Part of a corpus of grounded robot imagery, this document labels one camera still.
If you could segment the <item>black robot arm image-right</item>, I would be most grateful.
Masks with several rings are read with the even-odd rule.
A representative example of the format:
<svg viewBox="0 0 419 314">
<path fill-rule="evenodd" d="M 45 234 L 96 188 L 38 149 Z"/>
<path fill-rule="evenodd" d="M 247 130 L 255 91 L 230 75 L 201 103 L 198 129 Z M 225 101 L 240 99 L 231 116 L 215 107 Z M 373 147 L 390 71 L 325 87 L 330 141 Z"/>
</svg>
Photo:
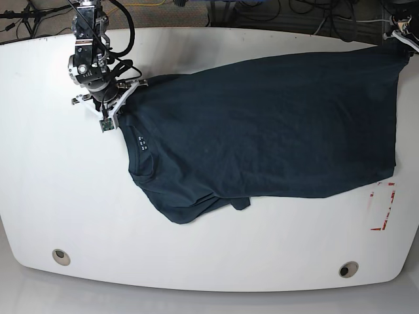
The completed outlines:
<svg viewBox="0 0 419 314">
<path fill-rule="evenodd" d="M 418 54 L 418 1 L 382 1 L 388 10 L 389 27 L 383 34 L 383 40 L 395 39 L 409 46 L 409 50 Z"/>
</svg>

